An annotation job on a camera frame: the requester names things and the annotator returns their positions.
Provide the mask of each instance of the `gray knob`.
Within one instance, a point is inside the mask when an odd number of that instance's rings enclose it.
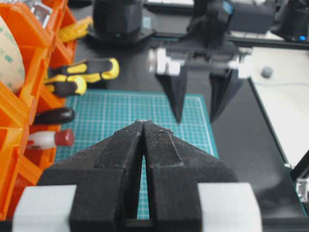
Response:
[[[264,67],[262,70],[262,76],[264,78],[271,78],[274,70],[271,67]]]

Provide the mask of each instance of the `metal bracket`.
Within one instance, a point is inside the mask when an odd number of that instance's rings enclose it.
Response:
[[[15,4],[16,2],[18,2],[18,0],[0,0],[0,3]]]
[[[309,202],[309,178],[296,180],[296,192],[303,203]]]
[[[45,29],[53,9],[41,3],[40,1],[35,1],[31,7],[31,12],[40,21],[42,27]]]

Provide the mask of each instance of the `black work surface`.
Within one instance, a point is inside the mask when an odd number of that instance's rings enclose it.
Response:
[[[92,14],[91,6],[72,11],[77,19]],[[102,46],[91,38],[84,38],[77,43],[75,61],[115,57],[120,63],[121,73],[107,84],[107,89],[163,92],[154,75],[146,71],[147,48],[153,43],[157,41],[127,49]],[[189,71],[187,93],[202,94],[209,112],[211,85],[205,70]],[[304,216],[249,81],[245,82],[219,119],[212,123],[212,130],[220,159],[235,169],[241,182],[251,184],[263,218]]]

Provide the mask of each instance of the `yellow and black screwdriver handle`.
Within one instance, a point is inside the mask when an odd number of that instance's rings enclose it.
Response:
[[[88,34],[88,29],[91,25],[93,25],[93,19],[91,16],[88,16],[60,29],[58,37],[64,43],[82,38]]]
[[[115,58],[92,59],[49,70],[50,77],[59,74],[65,76],[80,75],[87,83],[112,80],[119,75],[119,63]]]
[[[56,75],[51,78],[44,79],[45,86],[57,95],[64,98],[71,95],[83,95],[87,90],[87,83],[80,75]]]

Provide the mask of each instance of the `white bottle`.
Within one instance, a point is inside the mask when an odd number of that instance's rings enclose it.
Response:
[[[29,135],[27,149],[50,149],[56,146],[72,146],[74,133],[71,129],[63,131],[38,131]]]

